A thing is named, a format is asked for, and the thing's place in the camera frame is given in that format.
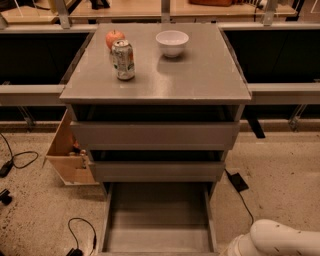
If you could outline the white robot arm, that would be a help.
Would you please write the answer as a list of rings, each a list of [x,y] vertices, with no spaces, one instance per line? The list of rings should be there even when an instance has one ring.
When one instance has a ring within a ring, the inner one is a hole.
[[[320,256],[320,233],[261,219],[234,238],[222,256]]]

